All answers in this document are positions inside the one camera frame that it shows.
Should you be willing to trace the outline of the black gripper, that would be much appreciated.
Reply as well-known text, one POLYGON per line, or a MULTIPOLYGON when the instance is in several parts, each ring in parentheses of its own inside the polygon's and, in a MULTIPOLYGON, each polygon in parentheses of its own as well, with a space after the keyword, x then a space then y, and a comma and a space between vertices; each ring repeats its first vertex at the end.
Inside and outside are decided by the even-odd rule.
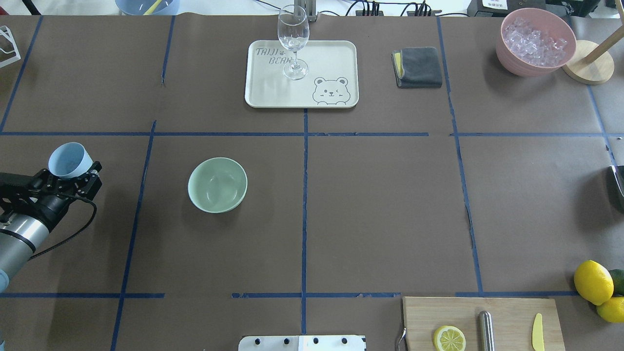
POLYGON ((59 215, 73 201, 80 200, 92 206, 92 213, 98 211, 94 203, 102 187, 99 172, 102 164, 94 162, 86 173, 73 178, 60 178, 49 169, 42 169, 36 175, 1 173, 1 209, 5 213, 59 215))

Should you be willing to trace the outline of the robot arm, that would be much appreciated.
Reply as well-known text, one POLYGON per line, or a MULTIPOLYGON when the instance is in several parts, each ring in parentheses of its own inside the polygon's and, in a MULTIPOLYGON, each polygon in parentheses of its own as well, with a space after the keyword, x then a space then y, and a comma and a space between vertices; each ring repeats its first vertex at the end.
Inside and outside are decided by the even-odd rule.
POLYGON ((66 216, 76 201, 92 206, 92 215, 78 230, 84 231, 94 220, 97 206, 93 202, 102 187, 100 162, 86 173, 61 178, 42 169, 37 174, 0 174, 0 291, 4 292, 14 276, 34 257, 41 256, 69 242, 76 234, 38 253, 38 248, 66 216))

